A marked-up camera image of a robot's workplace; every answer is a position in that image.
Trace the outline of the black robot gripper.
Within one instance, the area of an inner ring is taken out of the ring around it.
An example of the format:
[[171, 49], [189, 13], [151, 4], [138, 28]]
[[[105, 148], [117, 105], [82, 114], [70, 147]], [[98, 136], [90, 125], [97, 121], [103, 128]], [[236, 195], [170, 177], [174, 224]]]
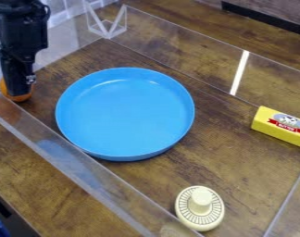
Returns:
[[0, 68], [10, 96], [31, 93], [35, 55], [49, 46], [50, 15], [42, 0], [0, 0]]

